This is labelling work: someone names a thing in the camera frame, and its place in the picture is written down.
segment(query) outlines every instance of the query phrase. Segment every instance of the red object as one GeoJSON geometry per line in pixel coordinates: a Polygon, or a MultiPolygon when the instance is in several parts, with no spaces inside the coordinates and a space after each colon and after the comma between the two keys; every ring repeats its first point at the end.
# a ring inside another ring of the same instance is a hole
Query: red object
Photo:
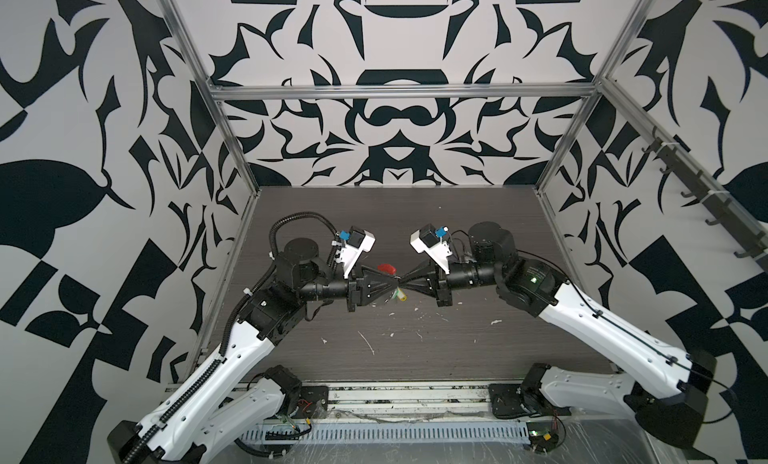
{"type": "Polygon", "coordinates": [[[390,276],[394,276],[397,269],[389,264],[379,264],[378,269],[382,272],[388,273],[390,276]]]}

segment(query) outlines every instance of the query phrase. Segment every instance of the enclosure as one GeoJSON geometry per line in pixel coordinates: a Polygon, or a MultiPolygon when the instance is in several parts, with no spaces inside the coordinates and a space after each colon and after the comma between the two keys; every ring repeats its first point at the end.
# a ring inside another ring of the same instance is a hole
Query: enclosure
{"type": "MultiPolygon", "coordinates": [[[[768,0],[0,9],[4,462],[110,462],[108,433],[214,351],[271,264],[273,222],[304,210],[369,230],[360,263],[398,275],[423,260],[408,239],[425,224],[497,222],[639,329],[712,354],[730,390],[710,387],[717,422],[679,452],[632,420],[576,411],[550,456],[403,441],[299,444],[286,462],[768,459],[768,0]]],[[[330,243],[313,222],[280,245],[294,237],[321,254],[330,243]]],[[[320,423],[415,419],[408,396],[344,393],[407,387],[435,422],[469,426],[490,422],[489,383],[533,363],[617,372],[492,287],[447,307],[406,295],[324,306],[232,396],[281,364],[337,392],[320,423]],[[429,397],[443,388],[461,392],[429,397]],[[405,402],[401,417],[377,400],[405,402]]],[[[250,462],[235,446],[217,459],[250,462]]]]}

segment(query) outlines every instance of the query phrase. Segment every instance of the plastic wrap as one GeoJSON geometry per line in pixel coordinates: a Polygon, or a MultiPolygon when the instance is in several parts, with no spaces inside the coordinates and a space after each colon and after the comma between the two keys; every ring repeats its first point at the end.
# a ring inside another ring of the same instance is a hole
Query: plastic wrap
{"type": "MultiPolygon", "coordinates": [[[[436,462],[438,464],[677,464],[681,453],[669,450],[632,420],[595,419],[594,416],[564,418],[567,437],[549,454],[538,454],[522,445],[503,442],[445,442],[431,444],[294,445],[282,464],[394,464],[436,462]]],[[[235,446],[214,458],[214,464],[257,464],[269,459],[255,458],[235,446]]]]}

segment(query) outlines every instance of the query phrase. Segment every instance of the small yellow object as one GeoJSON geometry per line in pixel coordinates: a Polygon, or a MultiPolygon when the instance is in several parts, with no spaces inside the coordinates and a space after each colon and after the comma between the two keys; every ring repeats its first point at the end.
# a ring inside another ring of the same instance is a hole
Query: small yellow object
{"type": "Polygon", "coordinates": [[[399,287],[395,289],[395,293],[392,295],[392,297],[397,297],[400,300],[408,299],[408,296],[406,296],[406,293],[402,292],[402,289],[400,289],[399,287]]]}

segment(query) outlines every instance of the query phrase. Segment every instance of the dark wooden tabletop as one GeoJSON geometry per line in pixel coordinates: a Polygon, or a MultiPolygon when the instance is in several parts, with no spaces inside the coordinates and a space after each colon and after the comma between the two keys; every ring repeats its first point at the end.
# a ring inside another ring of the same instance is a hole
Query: dark wooden tabletop
{"type": "MultiPolygon", "coordinates": [[[[368,230],[376,243],[359,262],[370,267],[389,263],[398,275],[425,258],[408,243],[414,230],[427,223],[467,230],[485,220],[511,231],[519,249],[564,267],[531,187],[267,187],[256,204],[209,349],[220,342],[243,288],[253,286],[269,266],[272,224],[301,210],[321,213],[339,230],[368,230]]],[[[330,233],[314,219],[285,225],[278,247],[295,237],[317,241],[322,257],[330,250],[330,233]]],[[[297,325],[252,373],[282,364],[302,380],[315,381],[501,380],[521,378],[537,362],[577,372],[610,372],[603,356],[565,331],[506,305],[493,287],[457,291],[454,305],[440,308],[434,299],[406,293],[405,302],[380,299],[354,313],[346,312],[343,300],[326,306],[312,323],[297,325]]],[[[310,312],[317,305],[310,303],[310,312]]]]}

